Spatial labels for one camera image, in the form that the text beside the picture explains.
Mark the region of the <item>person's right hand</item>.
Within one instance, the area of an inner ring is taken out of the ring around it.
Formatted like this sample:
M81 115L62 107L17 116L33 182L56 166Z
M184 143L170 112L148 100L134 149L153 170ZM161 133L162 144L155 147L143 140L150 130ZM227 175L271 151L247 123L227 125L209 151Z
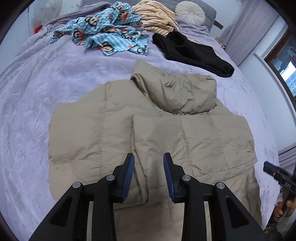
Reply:
M295 198L287 200L285 204L283 204L283 191L281 190L279 195L277 196L276 204L273 210L274 219L279 221L282 215L287 211L286 217L289 217L295 211Z

